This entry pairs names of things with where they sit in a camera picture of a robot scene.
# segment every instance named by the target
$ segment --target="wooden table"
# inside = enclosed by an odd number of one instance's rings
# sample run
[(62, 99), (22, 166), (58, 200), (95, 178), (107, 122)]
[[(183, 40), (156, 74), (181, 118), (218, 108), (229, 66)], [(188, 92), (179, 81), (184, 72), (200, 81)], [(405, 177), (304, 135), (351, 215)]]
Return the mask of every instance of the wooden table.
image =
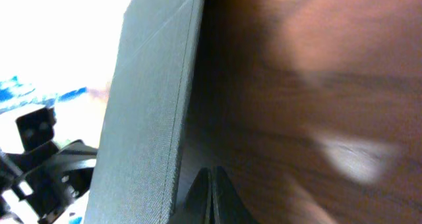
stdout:
[(422, 0), (207, 0), (178, 202), (223, 165), (261, 223), (422, 222)]

